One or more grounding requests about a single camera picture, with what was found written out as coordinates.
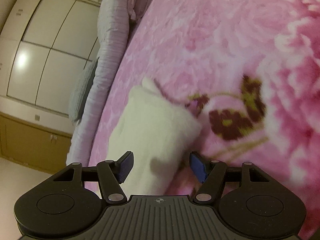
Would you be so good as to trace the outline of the white knit sweater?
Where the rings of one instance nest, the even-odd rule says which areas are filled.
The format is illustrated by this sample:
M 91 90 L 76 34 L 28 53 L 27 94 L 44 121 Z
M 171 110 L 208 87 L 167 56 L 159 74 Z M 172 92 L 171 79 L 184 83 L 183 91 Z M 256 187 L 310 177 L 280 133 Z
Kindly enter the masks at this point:
M 106 156 L 118 160 L 133 152 L 133 168 L 121 186 L 124 193 L 163 195 L 201 129 L 197 119 L 185 107 L 168 101 L 151 79 L 145 77 L 141 85 L 132 87 L 109 137 Z

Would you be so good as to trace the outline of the grey textured pillow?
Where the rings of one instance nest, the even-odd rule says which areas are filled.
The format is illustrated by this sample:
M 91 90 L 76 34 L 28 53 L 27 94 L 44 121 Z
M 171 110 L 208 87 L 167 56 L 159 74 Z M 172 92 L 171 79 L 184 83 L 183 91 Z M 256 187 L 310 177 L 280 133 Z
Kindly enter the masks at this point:
M 72 124 L 76 124 L 82 118 L 86 100 L 93 85 L 98 60 L 99 57 L 84 67 L 73 87 L 68 105 L 68 117 Z

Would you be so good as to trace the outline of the pink floral bed blanket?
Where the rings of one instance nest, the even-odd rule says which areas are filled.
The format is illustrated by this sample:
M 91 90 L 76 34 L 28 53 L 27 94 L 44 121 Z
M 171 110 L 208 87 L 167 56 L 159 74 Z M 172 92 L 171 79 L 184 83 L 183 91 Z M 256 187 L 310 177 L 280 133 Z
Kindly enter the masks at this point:
M 319 0 L 153 0 L 123 57 L 89 164 L 104 160 L 131 88 L 154 79 L 201 122 L 194 150 L 255 163 L 319 228 Z

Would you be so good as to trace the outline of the brown wooden door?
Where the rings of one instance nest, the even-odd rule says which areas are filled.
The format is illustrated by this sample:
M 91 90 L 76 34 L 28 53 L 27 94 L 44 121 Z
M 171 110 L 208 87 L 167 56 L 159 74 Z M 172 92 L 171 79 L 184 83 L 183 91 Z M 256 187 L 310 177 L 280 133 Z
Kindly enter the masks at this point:
M 1 157 L 51 174 L 66 166 L 71 135 L 1 114 Z

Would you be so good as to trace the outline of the striped grey folded quilt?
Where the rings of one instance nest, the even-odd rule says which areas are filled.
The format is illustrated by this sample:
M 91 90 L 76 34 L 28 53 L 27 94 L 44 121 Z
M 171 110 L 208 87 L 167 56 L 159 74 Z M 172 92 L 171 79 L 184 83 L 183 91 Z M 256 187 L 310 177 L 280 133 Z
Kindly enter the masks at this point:
M 87 166 L 89 163 L 100 117 L 127 45 L 129 34 L 127 0 L 103 0 L 99 10 L 97 30 L 100 43 L 96 56 L 99 57 L 98 65 L 84 113 L 81 120 L 75 124 L 67 154 L 67 164 L 79 162 Z

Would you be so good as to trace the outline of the white wardrobe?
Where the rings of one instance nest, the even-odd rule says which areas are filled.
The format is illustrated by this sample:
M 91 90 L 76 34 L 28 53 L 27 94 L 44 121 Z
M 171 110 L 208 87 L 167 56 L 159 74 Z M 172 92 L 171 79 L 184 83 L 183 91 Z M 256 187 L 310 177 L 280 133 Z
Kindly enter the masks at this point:
M 99 50 L 98 14 L 82 0 L 17 0 L 1 32 L 1 95 L 67 114 Z

